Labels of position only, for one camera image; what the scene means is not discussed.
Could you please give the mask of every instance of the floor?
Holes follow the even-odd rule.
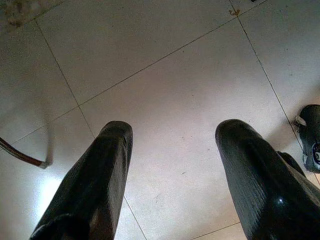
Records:
[[[122,120],[134,146],[116,240],[245,240],[215,129],[241,119],[302,166],[289,121],[320,104],[319,11],[317,0],[66,0],[2,35],[0,136],[53,165],[0,151],[0,239],[27,239],[100,129]]]

